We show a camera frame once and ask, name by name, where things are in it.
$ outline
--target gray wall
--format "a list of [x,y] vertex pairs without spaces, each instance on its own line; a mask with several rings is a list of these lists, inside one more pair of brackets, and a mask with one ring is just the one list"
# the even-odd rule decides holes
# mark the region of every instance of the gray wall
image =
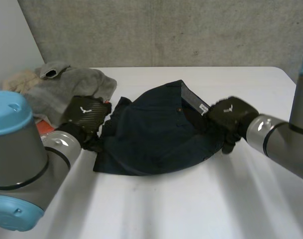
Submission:
[[294,79],[303,0],[19,0],[45,61],[276,66]]
[[15,0],[0,0],[0,81],[44,63]]

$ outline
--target gray towel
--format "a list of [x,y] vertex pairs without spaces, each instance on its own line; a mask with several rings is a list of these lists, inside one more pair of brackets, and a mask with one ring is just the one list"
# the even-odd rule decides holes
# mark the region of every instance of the gray towel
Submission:
[[102,97],[109,101],[116,86],[116,80],[99,70],[69,67],[54,79],[36,85],[24,96],[35,117],[57,127],[73,96]]
[[54,78],[58,76],[63,70],[69,67],[70,64],[64,61],[51,61],[44,64],[40,70],[40,78]]

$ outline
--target beige cloth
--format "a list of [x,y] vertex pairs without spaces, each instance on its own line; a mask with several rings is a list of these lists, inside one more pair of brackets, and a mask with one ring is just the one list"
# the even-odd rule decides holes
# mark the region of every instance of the beige cloth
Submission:
[[34,72],[30,70],[16,73],[9,79],[5,80],[2,85],[4,91],[13,91],[25,94],[33,86],[43,82]]

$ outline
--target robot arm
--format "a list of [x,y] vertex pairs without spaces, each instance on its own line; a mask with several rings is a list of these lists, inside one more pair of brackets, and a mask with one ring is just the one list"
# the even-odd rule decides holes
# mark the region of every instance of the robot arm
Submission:
[[[228,135],[245,138],[250,146],[303,179],[303,67],[289,122],[259,115],[253,107],[235,97],[218,102],[207,117],[224,127]],[[225,144],[232,148],[235,142],[226,140]]]
[[0,92],[0,227],[23,232],[36,226],[110,111],[100,99],[74,97],[64,124],[42,142],[24,97]]

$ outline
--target black ring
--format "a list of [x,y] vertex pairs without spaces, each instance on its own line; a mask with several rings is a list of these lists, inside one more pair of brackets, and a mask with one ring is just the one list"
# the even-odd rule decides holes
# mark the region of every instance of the black ring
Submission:
[[280,127],[280,126],[282,126],[282,125],[284,125],[284,124],[287,124],[287,122],[281,122],[281,123],[275,125],[275,126],[267,133],[267,135],[266,135],[266,137],[265,137],[265,139],[264,139],[264,142],[263,142],[263,152],[264,152],[264,154],[265,154],[266,156],[268,156],[268,155],[267,155],[267,151],[266,151],[267,142],[269,141],[269,138],[270,138],[271,134],[274,132],[274,130],[276,130],[278,127]]
[[53,153],[57,154],[58,156],[60,156],[64,160],[64,162],[67,164],[68,170],[71,169],[71,163],[70,163],[70,161],[68,160],[68,158],[64,154],[62,154],[57,149],[54,149],[54,148],[51,148],[51,147],[45,147],[45,149],[47,151],[53,152]]
[[292,131],[295,131],[296,133],[303,134],[303,128],[297,127],[297,126],[295,126],[291,123],[290,123],[289,127]]
[[49,160],[47,160],[46,165],[44,166],[44,168],[34,177],[26,180],[25,182],[19,183],[19,184],[15,184],[15,185],[11,185],[11,186],[0,186],[0,191],[10,191],[10,190],[15,190],[15,189],[19,189],[22,187],[25,187],[26,185],[33,183],[34,181],[36,181],[37,179],[39,179],[41,176],[43,176],[43,174],[46,172],[48,165],[49,165]]

